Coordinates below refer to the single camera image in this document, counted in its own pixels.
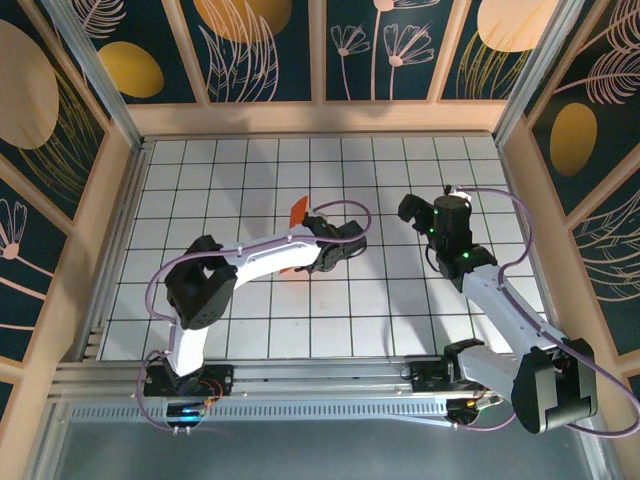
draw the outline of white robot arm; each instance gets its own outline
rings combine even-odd
[[[440,273],[489,317],[513,350],[498,355],[483,342],[464,340],[445,347],[435,378],[464,388],[470,382],[510,401],[522,425],[532,433],[566,425],[597,412],[595,372],[545,339],[529,319],[574,351],[593,359],[583,339],[568,340],[544,321],[506,279],[499,278],[497,260],[472,242],[470,198],[464,193],[438,197],[431,205],[407,195],[398,216],[429,240]],[[429,380],[433,368],[412,367],[414,384]]]
[[[173,348],[167,363],[174,382],[197,372],[204,363],[203,350],[209,327],[221,318],[233,291],[251,280],[288,268],[309,273],[326,272],[337,262],[366,248],[366,238],[343,244],[314,241],[318,238],[350,238],[362,233],[356,221],[334,227],[323,217],[307,216],[301,225],[248,243],[217,244],[211,236],[197,239],[186,253],[238,250],[238,256],[211,257],[184,262],[167,275],[168,300],[176,318]],[[297,240],[305,236],[308,240]],[[272,244],[253,253],[253,245]]]

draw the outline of grid line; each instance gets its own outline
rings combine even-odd
[[[187,149],[187,142],[184,142],[184,147],[182,149],[182,162],[180,163],[180,169],[178,171],[178,180],[176,182],[176,189],[175,192],[173,194],[173,203],[171,205],[171,214],[173,216],[173,210],[176,206],[176,198],[178,197],[178,189],[179,189],[179,185],[180,185],[180,176],[182,175],[182,166],[184,165],[184,152]],[[162,249],[162,255],[160,257],[160,266],[162,267],[162,263],[164,260],[164,252],[167,249],[167,242],[169,241],[169,232],[171,232],[171,220],[169,221],[169,224],[167,225],[167,233],[164,237],[164,248]],[[152,300],[152,304],[154,305],[156,304],[156,297],[158,295],[158,290],[160,289],[160,282],[158,282],[158,284],[156,285],[154,292],[153,292],[153,300]],[[151,322],[147,322],[147,334],[144,337],[144,344],[142,345],[142,358],[144,358],[144,352],[147,349],[147,341],[149,340],[149,332],[151,331]]]
[[[374,148],[374,144],[373,144],[373,137],[371,138],[371,151],[372,151],[372,155],[373,155],[373,164],[374,164],[374,168],[373,168],[373,176],[374,176],[374,181],[375,181],[375,187],[376,187],[376,196],[378,197],[378,211],[382,211],[382,204],[380,201],[380,186],[378,185],[378,172],[376,171],[375,168],[375,162],[376,162],[376,151]],[[382,232],[382,224],[380,226],[380,239],[382,244],[384,245],[384,233]],[[382,249],[382,261],[384,264],[384,272],[385,272],[385,277],[388,275],[388,270],[387,270],[387,256],[386,253],[384,251],[384,248]],[[391,289],[389,287],[389,278],[385,278],[385,284],[387,286],[387,308],[389,309],[389,313],[388,313],[388,318],[389,318],[389,333],[391,335],[391,351],[393,352],[393,356],[395,357],[396,355],[396,340],[395,340],[395,336],[393,334],[393,322],[391,321]],[[386,346],[386,339],[383,338],[383,346]]]
[[[277,233],[277,213],[278,213],[278,171],[280,170],[280,139],[276,148],[276,196],[273,204],[273,234]],[[269,275],[269,328],[267,330],[267,358],[271,357],[271,310],[273,308],[273,274]]]
[[[242,228],[242,204],[244,202],[244,192],[245,192],[245,180],[247,173],[247,157],[249,156],[249,141],[247,140],[247,145],[244,151],[244,174],[242,175],[242,193],[240,194],[240,208],[239,208],[239,218],[238,218],[238,232],[236,234],[236,241],[240,241],[240,229]],[[229,328],[227,328],[227,345],[224,357],[229,358],[229,339],[231,338],[231,319],[233,318],[233,295],[231,295],[231,299],[229,300]]]
[[[464,180],[464,184],[478,185],[478,181],[481,181],[483,187],[493,186],[508,189],[506,177],[502,174],[504,172],[501,173],[500,169],[496,168],[497,164],[494,163],[500,162],[499,159],[489,160],[485,158],[481,160],[480,158],[472,158],[469,155],[469,147],[464,139],[467,158],[456,160],[457,157],[464,157],[459,140],[449,143],[439,141],[440,147],[445,148],[443,153],[437,151],[438,143],[432,137],[424,138],[425,140],[409,145],[408,141],[405,142],[405,139],[401,138],[401,135],[393,137],[389,141],[376,137],[375,147],[379,148],[378,153],[381,156],[375,154],[374,138],[372,136],[365,136],[362,137],[362,141],[351,143],[346,142],[344,138],[338,135],[336,138],[326,142],[303,139],[295,148],[292,148],[291,145],[287,146],[288,153],[285,152],[286,158],[281,158],[283,155],[281,139],[277,139],[277,143],[274,141],[267,145],[264,149],[265,153],[257,152],[258,155],[255,154],[254,147],[257,146],[258,149],[262,147],[258,145],[252,146],[250,142],[244,141],[241,145],[232,145],[231,147],[233,148],[225,145],[223,150],[226,152],[226,156],[224,158],[220,157],[222,163],[218,163],[215,158],[220,156],[221,143],[217,141],[211,143],[211,145],[207,146],[205,155],[200,156],[202,149],[196,151],[197,149],[191,148],[192,145],[190,145],[189,141],[183,141],[183,145],[181,145],[183,150],[182,163],[157,164],[155,166],[160,168],[153,170],[154,164],[151,162],[147,169],[145,183],[142,187],[143,195],[135,210],[134,229],[131,232],[131,238],[133,238],[136,224],[141,225],[136,241],[133,243],[136,248],[131,248],[131,244],[127,245],[124,255],[125,264],[123,264],[118,277],[117,288],[114,289],[115,295],[111,306],[111,319],[108,320],[105,336],[111,336],[113,337],[112,339],[116,340],[121,338],[124,345],[127,344],[127,338],[125,337],[130,332],[131,337],[136,337],[136,342],[142,343],[144,340],[144,343],[142,343],[143,354],[149,348],[149,342],[157,341],[155,337],[150,338],[150,335],[161,333],[164,337],[164,331],[160,331],[157,328],[159,325],[152,323],[158,320],[127,317],[144,316],[140,305],[136,303],[136,296],[130,293],[131,290],[140,290],[142,285],[146,283],[143,281],[144,275],[136,274],[135,266],[143,266],[146,257],[153,259],[155,262],[158,254],[161,255],[162,262],[165,263],[166,259],[174,258],[184,251],[184,248],[177,248],[178,243],[176,240],[185,243],[189,240],[187,238],[189,234],[185,232],[184,235],[180,236],[178,235],[179,231],[172,233],[172,222],[176,224],[175,220],[180,218],[177,221],[177,225],[185,225],[187,228],[195,227],[198,232],[193,231],[194,235],[200,232],[205,234],[207,224],[213,222],[216,223],[215,231],[221,235],[223,232],[227,232],[223,236],[230,241],[233,241],[234,234],[236,235],[236,241],[240,241],[241,235],[255,236],[258,232],[254,231],[253,226],[257,227],[258,224],[266,224],[267,229],[265,231],[267,234],[276,234],[278,230],[282,230],[282,225],[286,223],[286,226],[288,226],[285,204],[297,196],[298,192],[296,190],[298,190],[301,192],[306,191],[306,194],[311,196],[315,205],[333,200],[334,196],[339,197],[342,195],[343,198],[346,198],[349,195],[349,198],[363,201],[370,206],[374,213],[372,215],[373,228],[367,235],[367,244],[370,247],[369,252],[361,258],[347,261],[344,265],[341,262],[334,271],[326,274],[317,273],[306,277],[302,275],[282,277],[269,275],[256,279],[255,282],[262,283],[262,287],[256,286],[256,292],[262,293],[256,293],[257,297],[255,298],[258,300],[257,303],[265,305],[265,308],[268,305],[268,314],[254,312],[251,307],[249,307],[249,310],[242,311],[242,309],[237,308],[242,303],[238,299],[236,299],[236,308],[234,309],[232,297],[229,304],[232,313],[223,319],[225,325],[227,325],[227,331],[225,332],[224,328],[216,329],[215,340],[213,343],[208,342],[210,347],[207,347],[214,350],[208,353],[205,350],[205,358],[209,358],[212,354],[215,354],[216,358],[223,356],[227,359],[249,358],[247,355],[256,359],[273,358],[274,355],[278,357],[286,356],[288,351],[286,345],[287,337],[283,337],[283,335],[288,335],[289,332],[298,332],[298,334],[304,335],[303,332],[307,329],[306,326],[295,326],[296,322],[294,321],[280,321],[280,319],[285,318],[309,322],[308,354],[304,352],[304,349],[300,348],[301,345],[298,343],[297,348],[289,349],[292,355],[289,358],[298,358],[300,355],[303,355],[304,358],[316,358],[318,355],[314,354],[314,347],[315,351],[323,356],[332,355],[332,352],[336,352],[339,356],[356,356],[356,354],[381,356],[390,355],[390,350],[393,350],[393,354],[396,355],[425,347],[425,350],[431,353],[431,348],[438,350],[438,341],[442,343],[443,338],[446,339],[447,335],[451,337],[456,334],[457,328],[466,326],[466,322],[461,322],[454,318],[461,316],[468,319],[471,330],[468,331],[469,329],[465,327],[466,330],[460,331],[468,331],[467,334],[469,335],[473,334],[476,337],[479,335],[481,338],[488,338],[493,341],[495,333],[493,331],[488,333],[484,331],[485,329],[478,331],[474,320],[472,320],[476,317],[482,318],[482,314],[472,313],[468,300],[465,299],[464,302],[458,302],[453,299],[453,293],[450,289],[445,288],[446,280],[435,278],[430,271],[427,272],[428,266],[422,254],[425,247],[424,238],[418,236],[417,232],[411,230],[410,227],[407,228],[412,233],[411,236],[407,232],[396,232],[396,230],[392,229],[402,228],[402,226],[396,227],[397,220],[395,219],[397,219],[396,209],[398,202],[405,193],[411,192],[423,196],[427,201],[433,201],[434,196],[441,194],[445,178],[448,180],[447,183],[450,184],[462,184],[459,180]],[[305,145],[308,151],[307,153],[302,153],[303,150],[301,148],[304,148]],[[177,145],[173,145],[171,148],[173,151],[178,150]],[[436,155],[433,155],[432,148],[435,150]],[[209,150],[213,150],[213,162],[202,162],[202,158],[211,155]],[[244,159],[242,159],[242,150],[244,150]],[[190,161],[192,154],[193,159],[199,160],[198,162],[192,163]],[[299,161],[307,154],[309,158],[306,161]],[[349,158],[362,158],[362,160],[346,161],[347,154]],[[487,153],[478,153],[478,157],[484,155],[487,155]],[[434,156],[435,158],[430,160],[419,159],[419,157],[425,156]],[[183,169],[185,163],[189,164],[186,174],[185,169]],[[211,171],[209,172],[205,165],[211,163]],[[235,165],[235,167],[227,166],[221,170],[219,165],[222,164]],[[280,171],[280,168],[285,168],[285,166],[293,168],[286,172],[284,170]],[[261,174],[266,172],[266,174],[271,175],[274,168],[275,183],[273,185],[270,185],[273,178],[261,180]],[[200,178],[198,178],[197,172],[199,171],[201,173],[206,171],[210,175],[208,185],[204,185],[204,179],[201,178],[201,174]],[[173,185],[173,188],[154,188],[168,185]],[[422,190],[426,190],[427,193],[421,194]],[[144,208],[142,208],[142,197],[145,196],[145,193],[147,194],[147,199]],[[260,200],[261,197],[270,198],[272,193],[273,200],[269,200],[268,205],[267,202]],[[498,252],[497,248],[501,248],[498,253],[504,256],[505,259],[510,259],[515,255],[518,248],[524,248],[522,238],[520,237],[518,240],[521,232],[516,235],[516,222],[512,218],[513,216],[517,218],[517,212],[508,208],[506,204],[493,202],[492,200],[489,200],[490,206],[487,206],[486,197],[485,202],[483,202],[483,198],[480,195],[474,195],[474,200],[477,198],[478,204],[476,204],[477,210],[475,210],[472,220],[475,228],[478,228],[478,234],[484,237],[484,239],[480,239],[480,237],[478,239],[481,240],[480,243],[485,244],[487,248],[496,252]],[[223,200],[219,205],[214,202],[217,198]],[[205,199],[206,205],[202,208],[201,202],[205,201]],[[362,222],[365,218],[361,212],[347,208],[344,205],[341,208],[328,209],[328,211],[329,216],[333,217],[330,221],[335,225],[346,222],[348,220],[347,216],[359,222]],[[164,225],[164,222],[168,222],[168,226],[164,232],[163,246],[160,247],[161,242],[157,242],[158,247],[147,248],[148,244],[145,241],[146,238],[142,236],[143,232],[152,232],[154,228],[157,230],[157,228],[161,228]],[[268,222],[273,222],[272,227],[268,227]],[[495,238],[496,235],[491,234],[489,225],[493,226],[494,233],[499,234],[497,238]],[[486,234],[482,232],[481,226],[487,230]],[[416,261],[420,261],[419,266],[415,265],[413,260],[413,254],[416,253],[413,250],[415,248],[418,248],[419,258]],[[403,260],[408,254],[411,255],[411,259]],[[405,261],[407,265],[413,265],[413,267],[411,269],[402,268],[402,265],[398,262]],[[519,269],[509,277],[521,279],[523,292],[531,294],[531,298],[535,299],[536,304],[539,303],[534,296],[534,293],[539,294],[539,291],[534,292],[535,272],[529,269]],[[299,282],[307,283],[306,286],[296,285]],[[268,298],[266,297],[265,283],[268,283],[270,288]],[[402,295],[404,285],[411,287],[411,291],[415,292],[413,295],[420,297],[416,300],[419,301],[419,304],[415,304],[410,295]],[[306,290],[306,295],[309,296],[308,305],[305,305],[304,301],[296,303],[294,300],[291,308],[286,308],[287,295],[294,294],[292,292],[296,291],[295,288],[300,287],[303,288],[303,291]],[[154,303],[160,299],[162,288],[164,287],[161,285],[156,287]],[[334,288],[340,289],[340,292],[333,290]],[[425,289],[426,299],[422,297],[424,295],[421,293],[423,288]],[[358,291],[362,291],[363,295],[366,294],[371,299],[375,299],[375,301],[379,302],[379,306],[374,306],[375,303],[372,303],[366,295],[364,298],[358,295]],[[316,297],[313,299],[313,293],[327,296],[328,298],[318,299]],[[394,300],[393,295],[398,293],[400,293],[400,296]],[[279,299],[275,297],[276,295],[282,295],[285,298]],[[358,295],[357,298],[354,297],[354,300],[361,306],[355,303],[352,304],[352,295]],[[441,301],[434,307],[434,300],[437,302],[440,299],[440,295],[444,295],[443,298],[453,299],[452,306],[449,306],[448,301]],[[327,302],[333,302],[333,304],[327,306]],[[119,318],[113,318],[116,315],[116,306],[118,307],[117,316]],[[380,314],[383,309],[388,309],[388,312]],[[321,325],[316,323],[314,325],[314,314],[319,319],[319,322],[322,322],[322,319],[334,320],[328,324]],[[347,333],[345,318],[347,315],[349,318],[349,333]],[[278,319],[277,325],[273,322],[276,318]],[[452,319],[453,324],[447,323],[449,318]],[[251,323],[254,320],[260,320],[260,322]],[[142,338],[143,332],[141,331],[142,325],[140,321],[147,322],[145,324],[146,336],[144,338]],[[111,322],[117,323],[118,328],[111,329]],[[430,334],[428,327],[423,322],[431,322]],[[453,325],[445,328],[444,337],[442,336],[443,325]],[[231,335],[232,328],[234,328],[234,335]],[[384,352],[381,350],[379,346],[380,340],[375,334],[379,329],[382,329],[382,334],[384,335]],[[422,332],[420,335],[423,335],[424,339],[417,337],[418,330]],[[255,337],[250,333],[254,331],[256,332]],[[315,343],[313,340],[314,332],[316,334]],[[343,336],[348,334],[350,337],[348,343],[347,339],[341,339],[341,342],[337,342],[340,345],[333,347],[331,339],[336,338],[336,334]],[[428,346],[429,337],[433,341],[433,347]],[[135,347],[131,347],[131,351],[133,349],[136,352],[139,351],[140,343]],[[117,348],[120,350],[115,353],[115,356],[122,353],[122,348]],[[114,345],[112,344],[109,347],[109,358],[115,359],[114,351]]]
[[[344,198],[345,200],[347,200],[347,190],[346,187],[344,186],[344,153],[343,153],[343,149],[342,149],[342,138],[340,138],[340,166],[342,169],[342,198]],[[345,203],[343,205],[343,209],[344,209],[344,214],[345,214],[345,220],[346,220],[346,216],[347,216],[347,204]],[[349,265],[349,260],[346,260],[347,262],[347,266],[345,267],[347,269],[347,280],[349,280],[351,278],[351,274],[350,274],[350,265]],[[351,311],[351,282],[347,281],[347,298],[349,299],[349,340],[350,340],[350,345],[351,345],[351,356],[354,355],[354,349],[353,349],[353,313]]]
[[[404,150],[404,158],[405,158],[405,166],[407,168],[407,176],[409,177],[409,191],[411,193],[413,193],[413,186],[411,184],[411,173],[409,171],[409,161],[407,160],[407,147],[404,143],[404,138],[402,139],[402,149]],[[431,326],[431,337],[433,338],[433,348],[436,350],[436,352],[438,351],[438,345],[436,343],[436,332],[433,328],[433,317],[431,316],[431,303],[429,302],[429,289],[427,288],[427,272],[425,271],[426,266],[424,264],[424,260],[422,260],[422,249],[421,249],[421,245],[420,242],[418,242],[418,237],[419,237],[419,233],[416,231],[415,237],[416,237],[416,247],[418,248],[418,250],[420,251],[420,269],[422,270],[422,278],[424,279],[424,294],[425,297],[427,298],[427,309],[429,311],[429,320],[430,320],[430,326]],[[428,254],[428,250],[425,247],[425,255]]]

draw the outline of line drawing flower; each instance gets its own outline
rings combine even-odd
[[[393,79],[396,68],[430,62],[435,55],[434,49],[428,48],[431,43],[429,25],[423,27],[407,25],[398,36],[398,24],[394,23],[384,27],[383,36],[391,65],[389,100],[393,100]]]
[[[22,241],[27,225],[27,216],[27,207],[20,202],[15,202],[13,209],[11,209],[9,202],[4,198],[0,198],[0,265],[2,265],[2,260],[17,260],[37,272],[53,277],[53,273],[34,265],[20,256],[20,242]],[[0,283],[43,301],[46,298],[46,295],[40,292],[36,292],[1,276]],[[11,328],[5,324],[0,324],[0,327]],[[15,330],[28,330],[29,328],[16,327]]]
[[[438,3],[440,3],[440,0],[373,0],[373,6],[376,7],[378,13],[376,14],[376,23],[373,29],[373,48],[371,50],[371,100],[376,99],[376,52],[382,12],[431,7]]]
[[[333,40],[333,44],[338,50],[338,55],[340,55],[340,62],[342,64],[342,81],[344,82],[344,90],[347,94],[347,100],[351,100],[349,84],[347,82],[347,72],[344,68],[344,57],[371,50],[371,43],[366,41],[367,34],[362,30],[362,25],[357,27],[349,25],[345,27],[344,31],[340,25],[335,25],[331,27],[331,38]]]

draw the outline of purple cable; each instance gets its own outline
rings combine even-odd
[[[491,427],[474,427],[471,425],[463,425],[461,423],[458,424],[458,428],[462,430],[470,430],[472,432],[495,432],[496,430],[500,430],[503,427],[506,427],[511,422],[513,422],[516,418],[516,412],[511,413],[509,417],[504,421],[497,425],[492,425]]]
[[[138,381],[136,384],[136,401],[138,402],[138,407],[140,408],[140,412],[142,413],[142,416],[149,421],[149,423],[151,425],[153,425],[156,428],[159,428],[160,430],[165,430],[165,431],[170,431],[170,432],[174,432],[174,433],[180,433],[180,432],[189,432],[190,430],[182,429],[182,428],[171,428],[168,425],[162,424],[160,422],[156,422],[153,418],[151,418],[151,416],[149,415],[149,413],[147,412],[147,410],[144,408],[144,405],[142,403],[142,384],[144,383],[144,374],[147,371],[147,368],[149,366],[149,364],[151,363],[151,359],[155,356],[160,357],[160,358],[166,358],[171,352],[173,352],[173,348],[175,346],[175,332],[176,332],[176,320],[168,315],[164,315],[162,313],[156,312],[153,309],[153,294],[152,291],[155,289],[155,285],[158,282],[158,280],[160,279],[160,277],[162,277],[163,275],[165,275],[169,270],[171,270],[173,267],[175,267],[176,265],[178,265],[179,263],[183,263],[183,262],[188,262],[190,260],[197,260],[197,259],[201,259],[201,258],[210,258],[210,257],[228,257],[228,256],[232,256],[232,255],[244,255],[244,254],[248,254],[251,253],[255,250],[261,250],[264,247],[272,247],[272,246],[281,246],[281,245],[287,245],[288,243],[291,243],[294,240],[313,240],[315,242],[324,242],[324,243],[351,243],[354,242],[356,240],[361,239],[362,237],[364,237],[367,232],[369,231],[369,229],[371,228],[371,223],[372,223],[372,217],[371,217],[371,212],[369,211],[369,209],[367,207],[365,207],[362,203],[360,202],[356,202],[355,200],[335,200],[333,202],[328,202],[325,204],[322,204],[316,208],[313,209],[313,212],[316,213],[320,210],[322,210],[323,208],[327,208],[327,207],[331,207],[333,205],[355,205],[356,207],[359,207],[363,210],[363,212],[365,213],[365,215],[367,216],[367,225],[364,227],[364,229],[362,230],[362,232],[360,232],[358,235],[354,235],[353,237],[349,237],[349,238],[330,238],[330,237],[316,237],[315,235],[292,235],[290,237],[284,237],[284,238],[276,238],[273,240],[268,240],[266,242],[263,243],[259,243],[257,245],[252,245],[250,247],[243,247],[242,250],[240,251],[237,248],[234,248],[233,250],[218,250],[215,252],[199,252],[199,253],[190,253],[187,255],[183,255],[181,257],[178,257],[174,260],[171,260],[170,262],[166,263],[165,265],[163,265],[154,275],[153,277],[151,277],[151,280],[149,281],[149,284],[147,285],[147,290],[144,294],[144,301],[145,301],[145,306],[147,307],[147,311],[149,312],[149,314],[151,315],[152,318],[158,318],[160,320],[167,320],[171,323],[171,330],[169,333],[169,348],[165,351],[165,352],[160,352],[158,350],[154,350],[152,352],[149,353],[149,355],[147,355],[147,357],[145,358],[144,362],[142,363],[142,367],[140,368],[140,371],[138,372]],[[218,429],[213,429],[213,428],[206,428],[206,427],[197,427],[197,431],[203,431],[203,430],[207,430],[207,431],[216,431],[219,432]]]
[[[360,232],[358,235],[354,235],[353,237],[349,237],[349,238],[316,237],[314,235],[292,235],[291,237],[276,238],[273,240],[268,240],[263,243],[259,243],[257,245],[252,245],[250,247],[243,247],[241,254],[244,255],[246,253],[247,254],[252,253],[256,250],[260,251],[265,247],[287,245],[288,243],[291,243],[294,240],[313,240],[315,242],[325,242],[325,243],[351,243],[361,239],[367,234],[367,232],[371,228],[371,223],[372,223],[371,212],[367,207],[365,207],[360,202],[356,202],[355,200],[335,200],[333,202],[325,203],[320,205],[319,207],[314,208],[313,212],[314,213],[318,212],[323,208],[331,207],[333,205],[355,205],[356,207],[360,207],[364,211],[365,215],[367,216],[367,225],[364,227],[362,232]],[[163,265],[160,268],[160,270],[158,270],[153,275],[153,277],[151,277],[151,280],[149,281],[149,285],[147,286],[147,290],[144,294],[145,305],[147,307],[147,311],[151,314],[151,317],[152,318],[155,317],[155,318],[159,318],[160,320],[167,320],[171,323],[175,323],[175,319],[173,319],[172,317],[168,315],[163,315],[162,313],[158,313],[153,309],[153,293],[152,293],[160,277],[162,277],[163,275],[166,275],[169,272],[169,270],[171,270],[173,267],[175,267],[179,263],[188,262],[189,260],[198,260],[201,258],[210,258],[210,257],[237,256],[238,253],[239,253],[239,250],[237,248],[234,248],[233,250],[218,250],[215,252],[189,253],[187,255],[183,255],[174,260],[171,260],[170,262]]]
[[[529,208],[518,197],[516,197],[515,195],[513,195],[513,194],[511,194],[509,192],[505,192],[503,190],[498,190],[498,189],[495,189],[495,188],[483,188],[483,187],[461,187],[460,190],[467,191],[467,192],[497,193],[499,195],[503,195],[505,197],[510,198],[513,202],[515,202],[516,204],[518,204],[518,206],[521,207],[522,211],[525,213],[525,216],[527,218],[527,223],[529,225],[529,238],[527,239],[527,245],[526,245],[526,248],[525,248],[524,253],[522,254],[522,256],[518,260],[516,260],[514,262],[510,262],[510,263],[507,263],[507,264],[503,265],[500,268],[500,270],[498,271],[498,282],[499,282],[499,286],[500,286],[502,292],[507,297],[507,300],[509,300],[509,303],[511,303],[511,305],[513,305],[513,307],[518,311],[518,313],[520,313],[523,316],[523,318],[527,321],[527,323],[529,325],[531,325],[531,327],[533,327],[537,332],[539,332],[545,339],[547,339],[548,341],[550,341],[551,343],[556,345],[560,350],[562,350],[566,354],[571,355],[572,357],[574,357],[578,361],[580,361],[583,364],[585,364],[587,367],[589,367],[592,370],[598,372],[600,375],[605,377],[607,380],[609,380],[611,383],[613,383],[615,386],[617,386],[620,390],[622,390],[622,392],[627,396],[629,401],[635,407],[636,412],[638,414],[638,416],[636,417],[636,421],[633,424],[631,424],[629,427],[627,427],[625,429],[618,430],[617,432],[606,432],[606,431],[603,431],[603,430],[592,430],[592,429],[589,429],[589,428],[581,427],[581,426],[573,424],[573,423],[570,423],[570,424],[566,425],[567,428],[570,428],[572,430],[575,430],[575,431],[578,431],[578,432],[581,432],[581,433],[586,433],[586,434],[589,434],[589,435],[595,435],[597,437],[603,437],[603,438],[628,437],[628,436],[633,435],[633,434],[637,433],[638,431],[640,431],[640,400],[638,400],[635,397],[635,395],[620,380],[615,378],[613,375],[611,375],[609,372],[607,372],[600,365],[596,364],[595,362],[593,362],[592,360],[588,359],[584,355],[576,352],[573,348],[565,345],[562,341],[558,340],[553,335],[545,332],[543,326],[540,325],[535,319],[531,318],[531,316],[520,306],[520,304],[516,301],[516,299],[513,298],[513,296],[509,293],[509,291],[506,288],[503,288],[504,287],[504,271],[507,268],[512,267],[514,265],[517,265],[517,264],[521,263],[522,261],[524,261],[524,259],[527,258],[527,256],[529,255],[529,252],[531,251],[531,246],[532,246],[532,243],[533,243],[533,218],[532,218],[531,212],[529,211]]]

